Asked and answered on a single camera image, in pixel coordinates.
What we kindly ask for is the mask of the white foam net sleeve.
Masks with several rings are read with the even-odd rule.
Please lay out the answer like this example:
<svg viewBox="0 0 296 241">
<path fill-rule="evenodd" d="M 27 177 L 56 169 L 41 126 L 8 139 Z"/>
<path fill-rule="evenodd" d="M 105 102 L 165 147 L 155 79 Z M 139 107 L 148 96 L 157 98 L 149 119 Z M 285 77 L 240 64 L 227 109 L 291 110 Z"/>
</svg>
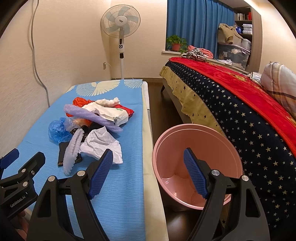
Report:
<svg viewBox="0 0 296 241">
<path fill-rule="evenodd" d="M 80 150 L 80 143 L 84 135 L 84 130 L 81 128 L 77 129 L 71 138 L 68 147 L 66 148 L 64 160 L 63 160 L 63 171 L 65 175 L 70 175 L 71 170 L 75 164 L 77 154 Z"/>
</svg>

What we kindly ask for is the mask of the blue plastic bag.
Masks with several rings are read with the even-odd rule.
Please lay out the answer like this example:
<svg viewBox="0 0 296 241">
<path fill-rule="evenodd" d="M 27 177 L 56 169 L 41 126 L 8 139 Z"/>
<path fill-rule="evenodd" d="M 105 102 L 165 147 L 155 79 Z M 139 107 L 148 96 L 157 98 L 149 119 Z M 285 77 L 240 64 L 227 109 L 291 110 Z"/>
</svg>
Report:
<svg viewBox="0 0 296 241">
<path fill-rule="evenodd" d="M 48 135 L 51 142 L 60 144 L 69 142 L 72 134 L 65 129 L 64 123 L 66 118 L 61 117 L 59 120 L 53 120 L 48 127 Z"/>
</svg>

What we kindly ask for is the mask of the clear plastic bag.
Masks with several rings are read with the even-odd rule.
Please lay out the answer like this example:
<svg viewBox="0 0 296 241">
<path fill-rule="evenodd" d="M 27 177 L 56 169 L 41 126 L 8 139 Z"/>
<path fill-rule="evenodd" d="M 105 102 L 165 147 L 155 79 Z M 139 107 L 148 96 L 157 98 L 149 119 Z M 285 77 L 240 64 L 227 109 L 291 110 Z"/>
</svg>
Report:
<svg viewBox="0 0 296 241">
<path fill-rule="evenodd" d="M 75 128 L 81 128 L 82 126 L 90 127 L 92 121 L 84 118 L 66 118 L 64 121 L 64 128 L 66 131 L 71 132 Z"/>
</svg>

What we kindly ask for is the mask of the purple foam sheet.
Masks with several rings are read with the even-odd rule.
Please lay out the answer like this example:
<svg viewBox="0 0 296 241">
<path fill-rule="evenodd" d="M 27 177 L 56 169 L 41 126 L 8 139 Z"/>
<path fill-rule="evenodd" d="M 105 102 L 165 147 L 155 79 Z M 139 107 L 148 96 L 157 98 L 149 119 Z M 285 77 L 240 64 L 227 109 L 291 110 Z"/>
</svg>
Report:
<svg viewBox="0 0 296 241">
<path fill-rule="evenodd" d="M 73 115 L 78 118 L 84 118 L 86 120 L 93 121 L 97 124 L 105 126 L 109 131 L 114 133 L 120 133 L 123 129 L 119 126 L 116 126 L 112 121 L 106 120 L 84 108 L 80 108 L 78 106 L 72 104 L 66 104 L 63 108 L 65 113 Z"/>
</svg>

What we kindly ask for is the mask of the red shiny wrapper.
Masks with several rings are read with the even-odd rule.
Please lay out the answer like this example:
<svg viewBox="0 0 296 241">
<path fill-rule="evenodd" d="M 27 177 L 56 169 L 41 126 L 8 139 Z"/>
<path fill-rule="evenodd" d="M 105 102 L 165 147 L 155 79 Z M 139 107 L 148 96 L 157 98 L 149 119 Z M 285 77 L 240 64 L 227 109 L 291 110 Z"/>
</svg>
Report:
<svg viewBox="0 0 296 241">
<path fill-rule="evenodd" d="M 132 109 L 126 108 L 125 106 L 122 106 L 120 104 L 117 104 L 115 106 L 115 108 L 121 108 L 121 109 L 125 110 L 127 112 L 129 118 L 134 114 L 134 111 Z"/>
</svg>

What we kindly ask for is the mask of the white tissue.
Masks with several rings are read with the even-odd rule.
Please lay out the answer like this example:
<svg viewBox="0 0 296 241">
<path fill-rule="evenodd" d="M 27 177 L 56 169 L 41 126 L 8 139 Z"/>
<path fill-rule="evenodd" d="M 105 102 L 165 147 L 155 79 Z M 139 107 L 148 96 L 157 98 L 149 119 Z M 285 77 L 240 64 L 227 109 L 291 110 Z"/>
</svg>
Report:
<svg viewBox="0 0 296 241">
<path fill-rule="evenodd" d="M 95 101 L 96 104 L 99 104 L 100 106 L 107 107 L 107 108 L 114 108 L 116 105 L 120 104 L 120 100 L 118 97 L 115 97 L 114 99 L 98 99 Z"/>
</svg>

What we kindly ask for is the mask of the orange red plastic bag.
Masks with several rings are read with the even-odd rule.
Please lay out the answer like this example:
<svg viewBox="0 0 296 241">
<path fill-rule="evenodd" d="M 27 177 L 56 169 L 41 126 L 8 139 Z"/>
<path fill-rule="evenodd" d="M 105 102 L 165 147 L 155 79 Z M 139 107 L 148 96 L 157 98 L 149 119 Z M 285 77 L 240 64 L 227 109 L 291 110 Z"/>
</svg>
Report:
<svg viewBox="0 0 296 241">
<path fill-rule="evenodd" d="M 73 101 L 72 101 L 72 105 L 74 106 L 78 106 L 80 108 L 82 108 L 83 106 L 92 103 L 93 100 L 86 100 L 84 98 L 81 97 L 76 97 Z"/>
</svg>

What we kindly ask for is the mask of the white printed plastic bag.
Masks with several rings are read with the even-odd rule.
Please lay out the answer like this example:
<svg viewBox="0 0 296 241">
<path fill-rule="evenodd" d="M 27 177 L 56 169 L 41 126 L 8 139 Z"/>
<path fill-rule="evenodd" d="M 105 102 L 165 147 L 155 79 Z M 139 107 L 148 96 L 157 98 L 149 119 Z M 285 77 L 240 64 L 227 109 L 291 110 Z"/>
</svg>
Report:
<svg viewBox="0 0 296 241">
<path fill-rule="evenodd" d="M 122 108 L 104 107 L 96 102 L 86 104 L 82 108 L 92 113 L 96 113 L 108 121 L 112 121 L 116 126 L 125 124 L 129 120 L 127 111 Z"/>
</svg>

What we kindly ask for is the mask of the bed with star blanket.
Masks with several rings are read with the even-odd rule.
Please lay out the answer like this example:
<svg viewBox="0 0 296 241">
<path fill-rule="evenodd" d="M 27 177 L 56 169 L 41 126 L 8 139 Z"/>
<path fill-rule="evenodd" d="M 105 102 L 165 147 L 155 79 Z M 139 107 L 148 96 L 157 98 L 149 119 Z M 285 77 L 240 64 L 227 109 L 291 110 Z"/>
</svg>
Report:
<svg viewBox="0 0 296 241">
<path fill-rule="evenodd" d="M 295 155 L 266 120 L 210 78 L 171 62 L 160 76 L 192 123 L 223 134 L 237 150 L 273 234 L 295 230 Z"/>
</svg>

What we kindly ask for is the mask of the red blanket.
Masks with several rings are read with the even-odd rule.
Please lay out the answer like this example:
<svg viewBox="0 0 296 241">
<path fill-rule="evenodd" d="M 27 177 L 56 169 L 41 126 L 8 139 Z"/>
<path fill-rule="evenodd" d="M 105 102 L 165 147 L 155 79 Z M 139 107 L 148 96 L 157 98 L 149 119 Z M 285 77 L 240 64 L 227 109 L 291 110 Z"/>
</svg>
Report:
<svg viewBox="0 0 296 241">
<path fill-rule="evenodd" d="M 295 155 L 295 120 L 262 87 L 241 73 L 213 63 L 182 57 L 171 57 L 169 60 L 197 71 L 238 97 L 276 130 Z"/>
</svg>

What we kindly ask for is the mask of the pink folded clothes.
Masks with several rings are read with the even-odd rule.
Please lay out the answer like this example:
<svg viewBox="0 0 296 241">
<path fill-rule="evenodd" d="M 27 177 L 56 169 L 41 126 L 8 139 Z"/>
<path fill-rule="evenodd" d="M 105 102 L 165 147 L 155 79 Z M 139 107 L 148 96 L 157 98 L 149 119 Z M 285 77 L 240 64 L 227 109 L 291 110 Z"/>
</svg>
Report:
<svg viewBox="0 0 296 241">
<path fill-rule="evenodd" d="M 188 52 L 193 51 L 194 49 L 198 49 L 201 53 L 203 53 L 209 59 L 214 58 L 214 55 L 210 50 L 207 50 L 207 49 L 204 49 L 204 48 L 197 48 L 197 47 L 194 47 L 192 45 L 188 46 Z"/>
</svg>

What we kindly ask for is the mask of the striped pillow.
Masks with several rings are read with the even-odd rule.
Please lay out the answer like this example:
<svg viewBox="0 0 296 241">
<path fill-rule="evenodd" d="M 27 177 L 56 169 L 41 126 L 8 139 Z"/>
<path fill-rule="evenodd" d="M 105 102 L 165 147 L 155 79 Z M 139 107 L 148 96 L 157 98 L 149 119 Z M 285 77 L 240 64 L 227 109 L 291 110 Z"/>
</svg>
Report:
<svg viewBox="0 0 296 241">
<path fill-rule="evenodd" d="M 260 78 L 263 88 L 295 118 L 295 73 L 278 62 L 267 64 Z"/>
</svg>

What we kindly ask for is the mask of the potted green plant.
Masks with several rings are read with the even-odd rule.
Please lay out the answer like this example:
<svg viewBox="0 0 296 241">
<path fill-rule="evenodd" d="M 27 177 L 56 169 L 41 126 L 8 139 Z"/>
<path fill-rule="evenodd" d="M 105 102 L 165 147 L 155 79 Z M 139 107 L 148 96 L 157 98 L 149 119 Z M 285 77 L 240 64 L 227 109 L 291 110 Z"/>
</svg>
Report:
<svg viewBox="0 0 296 241">
<path fill-rule="evenodd" d="M 188 44 L 185 38 L 178 35 L 171 35 L 166 38 L 166 48 L 173 52 L 185 53 L 188 49 Z"/>
</svg>

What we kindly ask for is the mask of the beige jacket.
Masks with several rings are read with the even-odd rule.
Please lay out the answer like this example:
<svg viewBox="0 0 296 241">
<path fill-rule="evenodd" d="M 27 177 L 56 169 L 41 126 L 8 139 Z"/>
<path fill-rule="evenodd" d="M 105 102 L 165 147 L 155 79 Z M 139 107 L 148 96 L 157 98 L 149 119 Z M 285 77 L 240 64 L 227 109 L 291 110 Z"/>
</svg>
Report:
<svg viewBox="0 0 296 241">
<path fill-rule="evenodd" d="M 229 26 L 224 23 L 220 23 L 218 27 L 218 43 L 224 43 L 229 45 L 241 45 L 243 37 L 241 37 L 234 26 Z"/>
</svg>

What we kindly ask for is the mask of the white standing fan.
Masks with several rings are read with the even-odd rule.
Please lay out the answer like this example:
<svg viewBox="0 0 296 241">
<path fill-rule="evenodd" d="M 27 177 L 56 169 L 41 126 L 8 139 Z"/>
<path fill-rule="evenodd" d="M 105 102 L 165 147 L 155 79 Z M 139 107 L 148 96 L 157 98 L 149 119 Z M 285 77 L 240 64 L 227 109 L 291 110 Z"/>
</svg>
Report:
<svg viewBox="0 0 296 241">
<path fill-rule="evenodd" d="M 100 26 L 109 37 L 118 38 L 120 76 L 124 79 L 125 38 L 132 35 L 140 26 L 140 14 L 131 5 L 118 4 L 110 7 L 102 16 Z"/>
</svg>

